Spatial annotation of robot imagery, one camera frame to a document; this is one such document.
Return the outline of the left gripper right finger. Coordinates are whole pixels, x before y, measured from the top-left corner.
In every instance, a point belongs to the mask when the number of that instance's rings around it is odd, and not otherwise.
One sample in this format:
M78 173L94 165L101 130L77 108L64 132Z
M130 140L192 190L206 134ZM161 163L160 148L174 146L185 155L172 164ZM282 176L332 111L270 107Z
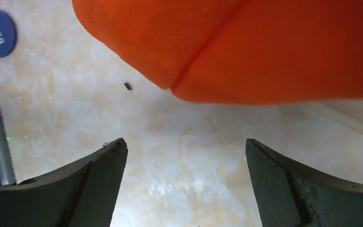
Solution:
M265 227L363 227L363 184L246 141L251 183Z

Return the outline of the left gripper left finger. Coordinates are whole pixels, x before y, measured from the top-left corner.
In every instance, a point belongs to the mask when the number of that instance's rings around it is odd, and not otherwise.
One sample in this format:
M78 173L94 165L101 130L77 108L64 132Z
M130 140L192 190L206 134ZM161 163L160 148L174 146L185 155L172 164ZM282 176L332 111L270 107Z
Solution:
M0 186L0 227L108 227L127 156L119 138L54 171Z

